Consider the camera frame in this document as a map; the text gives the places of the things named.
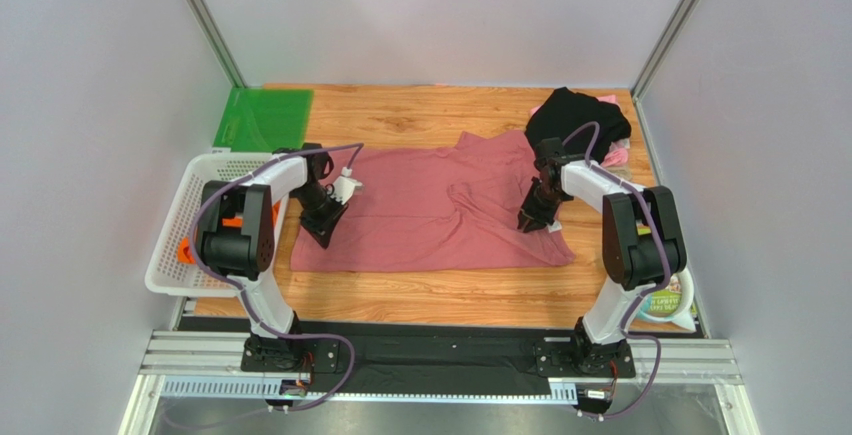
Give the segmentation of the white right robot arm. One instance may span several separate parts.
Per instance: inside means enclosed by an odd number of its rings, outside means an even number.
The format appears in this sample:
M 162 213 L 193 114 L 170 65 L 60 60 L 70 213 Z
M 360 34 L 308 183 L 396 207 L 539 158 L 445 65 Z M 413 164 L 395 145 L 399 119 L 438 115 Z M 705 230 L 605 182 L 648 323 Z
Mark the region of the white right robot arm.
M 577 363 L 602 363 L 625 350 L 639 306 L 684 269 L 686 249 L 673 193 L 615 176 L 561 140 L 534 149 L 538 172 L 518 213 L 524 233 L 550 230 L 562 203 L 580 199 L 602 216 L 602 259 L 607 273 L 593 307 L 575 326 L 571 352 Z

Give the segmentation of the dusty red t-shirt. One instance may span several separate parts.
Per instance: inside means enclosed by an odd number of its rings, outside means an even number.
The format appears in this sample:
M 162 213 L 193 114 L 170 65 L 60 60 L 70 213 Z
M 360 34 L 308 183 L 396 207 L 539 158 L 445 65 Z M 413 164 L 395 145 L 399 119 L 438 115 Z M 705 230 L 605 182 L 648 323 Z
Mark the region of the dusty red t-shirt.
M 303 272 L 425 272 L 560 267 L 563 236 L 524 233 L 517 215 L 536 174 L 522 131 L 464 132 L 450 147 L 363 149 L 364 188 L 322 248 L 300 230 L 290 267 Z

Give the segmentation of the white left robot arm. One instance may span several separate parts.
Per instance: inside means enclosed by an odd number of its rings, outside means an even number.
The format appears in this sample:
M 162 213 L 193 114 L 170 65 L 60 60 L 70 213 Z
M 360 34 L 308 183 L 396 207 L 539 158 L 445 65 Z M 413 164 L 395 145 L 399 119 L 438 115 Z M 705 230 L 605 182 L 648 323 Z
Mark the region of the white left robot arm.
M 306 144 L 281 149 L 258 168 L 230 181 L 207 182 L 187 235 L 188 258 L 202 272 L 233 288 L 251 323 L 245 350 L 252 359 L 305 355 L 308 335 L 275 286 L 278 205 L 302 205 L 301 227 L 323 249 L 362 184 L 353 164 L 337 169 L 333 148 Z

